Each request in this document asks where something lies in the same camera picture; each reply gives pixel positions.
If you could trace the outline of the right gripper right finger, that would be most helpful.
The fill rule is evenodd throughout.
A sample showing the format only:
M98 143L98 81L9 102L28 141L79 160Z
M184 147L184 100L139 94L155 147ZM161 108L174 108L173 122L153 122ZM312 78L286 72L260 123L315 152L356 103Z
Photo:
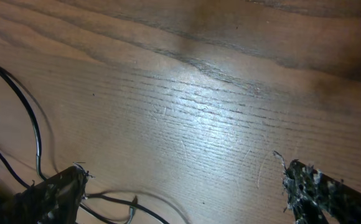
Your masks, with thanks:
M287 209L296 223L327 223L324 212L338 223L361 224L361 193L337 181L314 166L297 159L285 164L283 156L274 151L284 168L283 189L288 195Z

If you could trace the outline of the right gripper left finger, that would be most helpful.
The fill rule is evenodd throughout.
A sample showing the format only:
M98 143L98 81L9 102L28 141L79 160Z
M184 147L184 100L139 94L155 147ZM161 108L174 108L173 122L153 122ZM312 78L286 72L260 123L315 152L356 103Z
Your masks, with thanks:
M89 172L73 165L0 203L0 223L75 223Z

